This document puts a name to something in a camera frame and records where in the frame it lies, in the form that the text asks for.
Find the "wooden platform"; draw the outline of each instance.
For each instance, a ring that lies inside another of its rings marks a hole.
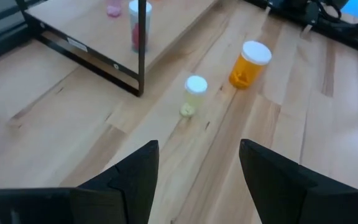
[[[215,3],[216,0],[150,1],[152,17],[145,56],[145,71]],[[28,13],[60,32],[79,40],[121,65],[138,71],[138,54],[131,48],[129,0],[122,0],[122,15],[106,15],[105,0],[48,0]]]
[[[241,138],[358,188],[358,51],[242,1],[212,8],[149,72],[136,98],[34,41],[0,58],[0,188],[76,186],[150,139],[160,165],[149,223],[260,223]],[[273,52],[258,81],[228,81],[241,45]],[[183,83],[205,77],[184,119]]]

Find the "black equipment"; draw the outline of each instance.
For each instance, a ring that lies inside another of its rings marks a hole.
[[[245,0],[270,13],[284,17],[305,28],[342,42],[358,50],[358,24],[342,21],[340,8],[334,0]],[[325,6],[331,6],[337,15],[330,15]]]
[[[358,190],[243,139],[240,161],[263,224],[358,223]]]
[[[0,190],[0,223],[146,224],[158,155],[158,141],[150,141],[75,188]]]

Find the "orange pill bottle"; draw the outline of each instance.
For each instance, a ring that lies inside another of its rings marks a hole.
[[[247,88],[271,59],[272,53],[264,44],[256,41],[244,42],[242,52],[230,74],[230,83],[238,89]]]

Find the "clear pill bottle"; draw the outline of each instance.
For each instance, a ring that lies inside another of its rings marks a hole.
[[[191,117],[196,113],[197,108],[202,104],[208,84],[206,80],[198,75],[187,78],[185,83],[185,103],[180,108],[180,114],[184,117]]]
[[[238,89],[247,88],[271,59],[272,53],[264,44],[256,41],[244,42],[242,52],[230,74],[230,83]]]
[[[145,48],[147,50],[147,42],[149,39],[149,30],[150,30],[150,18],[152,16],[152,5],[149,2],[146,2],[146,27],[145,27]],[[131,22],[131,39],[132,39],[132,49],[135,52],[139,51],[140,48],[140,27],[139,27],[139,1],[133,0],[128,5],[129,10],[129,21]]]

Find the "label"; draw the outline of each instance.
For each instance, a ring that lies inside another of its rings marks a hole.
[[[67,37],[67,41],[69,44],[71,44],[72,46],[75,46],[75,47],[78,47],[79,49],[85,51],[85,52],[88,52],[88,49],[86,48],[85,45],[79,43],[78,41],[75,41],[69,37]]]

